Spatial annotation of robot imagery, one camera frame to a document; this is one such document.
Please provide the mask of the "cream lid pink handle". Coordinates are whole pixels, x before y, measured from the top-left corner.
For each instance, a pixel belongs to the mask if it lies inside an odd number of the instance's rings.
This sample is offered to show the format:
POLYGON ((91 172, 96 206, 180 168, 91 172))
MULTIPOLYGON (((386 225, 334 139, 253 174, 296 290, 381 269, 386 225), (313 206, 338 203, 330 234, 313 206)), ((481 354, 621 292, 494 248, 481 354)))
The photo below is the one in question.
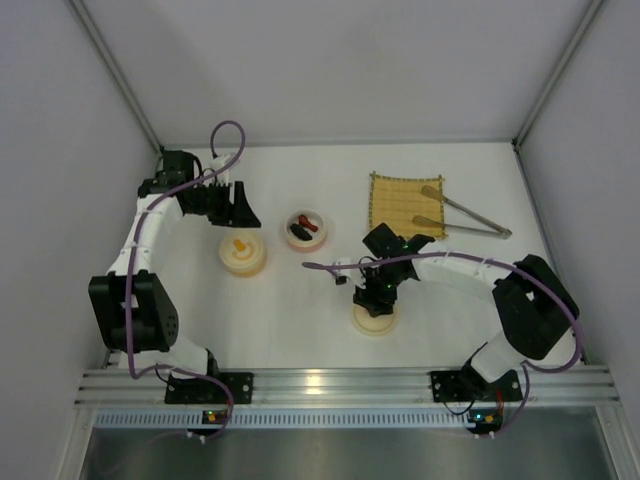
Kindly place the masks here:
POLYGON ((396 312, 373 317, 364 307, 354 305, 352 308, 352 323, 357 331, 366 336, 385 336, 395 328, 397 322, 396 312))

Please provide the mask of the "cream lid orange handle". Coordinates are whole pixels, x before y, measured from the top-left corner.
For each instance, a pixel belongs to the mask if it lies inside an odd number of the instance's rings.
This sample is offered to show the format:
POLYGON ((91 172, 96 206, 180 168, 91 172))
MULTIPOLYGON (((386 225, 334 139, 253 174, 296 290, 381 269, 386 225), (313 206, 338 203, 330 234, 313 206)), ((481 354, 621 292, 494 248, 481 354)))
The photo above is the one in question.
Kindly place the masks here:
POLYGON ((242 257, 264 251, 262 237, 254 231, 232 231, 223 237, 219 246, 219 256, 224 252, 238 252, 242 257))

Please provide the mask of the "black seaweed food piece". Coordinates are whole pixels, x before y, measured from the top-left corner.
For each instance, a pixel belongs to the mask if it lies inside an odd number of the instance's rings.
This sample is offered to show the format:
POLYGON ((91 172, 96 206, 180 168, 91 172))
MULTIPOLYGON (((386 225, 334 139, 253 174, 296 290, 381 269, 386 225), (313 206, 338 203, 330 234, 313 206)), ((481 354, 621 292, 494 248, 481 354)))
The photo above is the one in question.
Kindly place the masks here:
POLYGON ((303 227, 297 223, 289 225, 289 231, 298 240, 307 242, 313 239, 313 236, 303 227))

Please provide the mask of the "orange lunch box bowl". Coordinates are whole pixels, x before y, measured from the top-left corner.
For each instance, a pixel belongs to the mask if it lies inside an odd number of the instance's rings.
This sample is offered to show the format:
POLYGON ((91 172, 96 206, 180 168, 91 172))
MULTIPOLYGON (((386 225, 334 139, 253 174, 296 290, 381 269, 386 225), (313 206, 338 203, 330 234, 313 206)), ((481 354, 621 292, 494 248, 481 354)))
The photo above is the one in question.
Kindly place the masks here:
POLYGON ((267 260, 264 251, 242 257, 238 252, 224 252, 220 256, 228 272, 238 277, 251 277, 261 272, 267 260))

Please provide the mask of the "red sausage food piece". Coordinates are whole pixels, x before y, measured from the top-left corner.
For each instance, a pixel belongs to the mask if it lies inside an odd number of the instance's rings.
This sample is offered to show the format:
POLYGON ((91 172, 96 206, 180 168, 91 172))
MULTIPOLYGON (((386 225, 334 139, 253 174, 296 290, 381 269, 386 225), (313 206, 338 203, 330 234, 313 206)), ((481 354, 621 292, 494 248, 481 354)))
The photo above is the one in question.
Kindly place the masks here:
POLYGON ((315 225, 306 215, 299 215, 298 216, 298 224, 305 228, 308 229, 312 232, 317 232, 319 227, 317 225, 315 225))

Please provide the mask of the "pink lunch box bowl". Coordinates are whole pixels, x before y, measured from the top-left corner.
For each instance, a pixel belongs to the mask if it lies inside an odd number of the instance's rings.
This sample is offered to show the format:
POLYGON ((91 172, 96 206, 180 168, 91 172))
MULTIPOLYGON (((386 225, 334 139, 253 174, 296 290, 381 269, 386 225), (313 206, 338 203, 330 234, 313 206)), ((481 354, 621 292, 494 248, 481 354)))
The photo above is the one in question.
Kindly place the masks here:
POLYGON ((293 212, 284 223, 284 238, 288 246, 299 253, 320 250, 328 238, 328 231, 325 218, 310 209, 293 212))

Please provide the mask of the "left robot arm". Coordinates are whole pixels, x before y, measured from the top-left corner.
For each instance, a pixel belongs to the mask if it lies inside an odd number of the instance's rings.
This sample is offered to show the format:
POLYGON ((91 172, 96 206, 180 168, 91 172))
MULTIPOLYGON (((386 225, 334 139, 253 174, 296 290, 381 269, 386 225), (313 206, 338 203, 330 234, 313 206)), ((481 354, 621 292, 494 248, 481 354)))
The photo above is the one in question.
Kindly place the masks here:
POLYGON ((260 227, 243 182, 229 179, 239 157, 219 155, 204 168, 190 152, 165 151, 160 170, 137 189, 133 223, 116 260, 89 282, 102 340, 125 355, 135 379, 153 369, 181 376, 218 375, 211 351, 181 334, 178 310, 158 271, 172 234, 186 216, 201 216, 224 228, 260 227))

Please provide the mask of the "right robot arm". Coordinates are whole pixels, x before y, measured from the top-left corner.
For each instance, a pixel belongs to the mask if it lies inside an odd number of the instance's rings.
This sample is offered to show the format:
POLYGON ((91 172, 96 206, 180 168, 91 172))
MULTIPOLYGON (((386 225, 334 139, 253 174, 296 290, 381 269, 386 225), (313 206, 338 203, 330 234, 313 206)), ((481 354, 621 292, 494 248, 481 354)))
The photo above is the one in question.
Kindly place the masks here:
POLYGON ((434 238, 416 234, 404 239, 385 223, 371 230, 363 243, 371 255, 350 276, 355 285, 353 321, 362 333, 381 336, 395 326, 398 288, 406 280, 441 285, 493 309, 500 331, 459 371, 460 384, 477 399, 508 372, 545 359, 579 318, 574 299, 539 256, 529 254, 506 264, 507 276, 491 279, 486 269, 499 262, 463 253, 438 254, 434 238))

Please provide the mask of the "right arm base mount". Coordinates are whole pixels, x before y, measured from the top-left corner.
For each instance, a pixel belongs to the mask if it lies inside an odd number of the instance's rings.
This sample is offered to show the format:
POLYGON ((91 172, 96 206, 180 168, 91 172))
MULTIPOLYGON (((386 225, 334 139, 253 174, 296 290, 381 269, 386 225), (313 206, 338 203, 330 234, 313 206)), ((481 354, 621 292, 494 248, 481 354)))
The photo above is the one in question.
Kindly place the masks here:
POLYGON ((492 382, 485 380, 468 365, 457 369, 432 370, 429 376, 433 398, 437 403, 491 402, 498 400, 498 393, 504 402, 523 399, 522 387, 515 370, 508 370, 492 382))

